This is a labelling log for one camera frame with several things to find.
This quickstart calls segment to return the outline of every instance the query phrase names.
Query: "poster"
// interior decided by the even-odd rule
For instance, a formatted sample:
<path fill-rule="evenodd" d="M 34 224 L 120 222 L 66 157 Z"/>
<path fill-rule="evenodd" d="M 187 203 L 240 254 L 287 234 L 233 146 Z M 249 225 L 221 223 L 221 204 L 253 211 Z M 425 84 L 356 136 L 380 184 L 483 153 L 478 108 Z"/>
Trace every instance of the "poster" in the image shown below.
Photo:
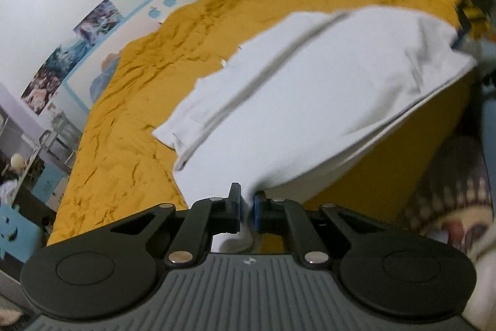
<path fill-rule="evenodd" d="M 73 37 L 61 43 L 36 72 L 21 96 L 24 103 L 40 115 L 78 62 L 121 20 L 116 6 L 103 0 L 74 28 Z"/>

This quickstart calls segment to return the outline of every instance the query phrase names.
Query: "patterned fabric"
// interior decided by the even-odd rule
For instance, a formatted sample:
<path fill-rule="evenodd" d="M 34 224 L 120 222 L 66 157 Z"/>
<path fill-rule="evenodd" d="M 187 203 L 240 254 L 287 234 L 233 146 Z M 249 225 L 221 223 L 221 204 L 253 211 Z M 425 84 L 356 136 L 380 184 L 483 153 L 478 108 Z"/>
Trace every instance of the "patterned fabric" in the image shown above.
<path fill-rule="evenodd" d="M 492 221 L 484 155 L 477 140 L 464 136 L 437 152 L 399 225 L 466 253 Z"/>

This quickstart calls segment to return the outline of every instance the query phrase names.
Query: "white round object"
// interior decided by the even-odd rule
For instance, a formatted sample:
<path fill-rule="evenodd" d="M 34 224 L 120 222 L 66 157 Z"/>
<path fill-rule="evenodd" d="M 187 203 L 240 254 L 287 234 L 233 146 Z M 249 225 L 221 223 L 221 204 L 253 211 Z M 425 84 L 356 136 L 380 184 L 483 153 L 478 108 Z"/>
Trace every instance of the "white round object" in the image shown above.
<path fill-rule="evenodd" d="M 23 171 L 24 167 L 26 167 L 26 161 L 23 156 L 18 153 L 13 154 L 11 157 L 11 167 L 17 172 Z"/>

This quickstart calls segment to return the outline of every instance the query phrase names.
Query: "folded cloth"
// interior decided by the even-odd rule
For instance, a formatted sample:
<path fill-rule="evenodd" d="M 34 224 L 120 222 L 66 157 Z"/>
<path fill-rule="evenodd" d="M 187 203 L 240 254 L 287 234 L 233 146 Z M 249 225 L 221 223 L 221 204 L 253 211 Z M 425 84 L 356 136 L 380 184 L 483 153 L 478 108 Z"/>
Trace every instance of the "folded cloth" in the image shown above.
<path fill-rule="evenodd" d="M 338 179 L 472 69 L 470 56 L 450 48 L 455 35 L 446 22 L 401 8 L 294 13 L 200 79 L 153 134 L 178 152 L 174 178 L 188 205 L 225 195 L 236 181 L 247 215 L 258 190 L 313 169 Z M 213 249 L 252 240 L 247 227 L 227 238 Z"/>

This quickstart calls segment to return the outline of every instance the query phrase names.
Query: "yellow bedspread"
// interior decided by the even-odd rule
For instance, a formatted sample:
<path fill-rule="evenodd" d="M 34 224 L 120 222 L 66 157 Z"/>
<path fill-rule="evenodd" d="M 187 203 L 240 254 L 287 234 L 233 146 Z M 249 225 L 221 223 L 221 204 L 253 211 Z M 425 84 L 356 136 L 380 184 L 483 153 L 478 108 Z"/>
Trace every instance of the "yellow bedspread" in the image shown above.
<path fill-rule="evenodd" d="M 64 195 L 55 243 L 162 202 L 187 208 L 174 183 L 175 153 L 151 135 L 198 77 L 220 69 L 237 45 L 294 11 L 370 4 L 420 9 L 457 24 L 457 0 L 200 0 L 130 43 L 91 110 Z M 307 203 L 335 202 L 392 220 L 468 100 L 468 81 L 436 97 L 337 183 Z M 226 179 L 226 193 L 235 178 Z"/>

